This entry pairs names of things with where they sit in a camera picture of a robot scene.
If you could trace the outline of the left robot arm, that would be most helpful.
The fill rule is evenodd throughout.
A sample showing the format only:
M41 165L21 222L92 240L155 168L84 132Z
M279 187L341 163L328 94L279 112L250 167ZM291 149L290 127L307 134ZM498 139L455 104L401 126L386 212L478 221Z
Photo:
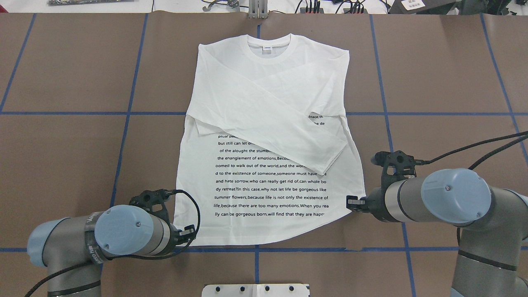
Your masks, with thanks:
M30 297L47 284L49 297L99 297L104 263L174 257L190 246L198 230L194 224L179 230L134 205L44 222L30 234L27 253L31 263L46 268L48 275L25 295Z

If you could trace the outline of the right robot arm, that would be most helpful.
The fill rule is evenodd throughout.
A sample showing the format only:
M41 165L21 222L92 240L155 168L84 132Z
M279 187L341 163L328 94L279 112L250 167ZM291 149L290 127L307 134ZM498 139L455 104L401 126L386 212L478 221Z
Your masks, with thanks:
M382 222L441 222L461 229L452 297L526 297L517 275L527 241L527 197L493 187L475 171L458 168L389 182L369 196L347 196L351 211Z

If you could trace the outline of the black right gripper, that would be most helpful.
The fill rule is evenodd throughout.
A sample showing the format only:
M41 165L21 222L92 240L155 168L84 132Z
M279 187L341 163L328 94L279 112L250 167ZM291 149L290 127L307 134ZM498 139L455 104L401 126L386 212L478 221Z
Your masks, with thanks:
M390 222L390 213L385 204L386 188L377 187L366 197L346 196L346 208L350 211L368 212L381 222Z

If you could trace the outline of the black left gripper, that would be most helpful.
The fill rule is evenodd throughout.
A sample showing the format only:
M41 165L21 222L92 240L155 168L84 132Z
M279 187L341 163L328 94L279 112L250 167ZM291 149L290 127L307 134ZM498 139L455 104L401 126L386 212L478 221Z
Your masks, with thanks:
M190 224L183 230L170 224L170 238L167 243L167 252L173 252L176 246L186 244L196 238L196 226Z

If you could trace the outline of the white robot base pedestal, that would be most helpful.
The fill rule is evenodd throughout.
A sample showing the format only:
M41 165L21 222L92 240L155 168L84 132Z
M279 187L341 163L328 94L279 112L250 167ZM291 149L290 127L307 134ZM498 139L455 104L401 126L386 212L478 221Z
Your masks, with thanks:
M202 297L309 297L308 284L211 284L203 288Z

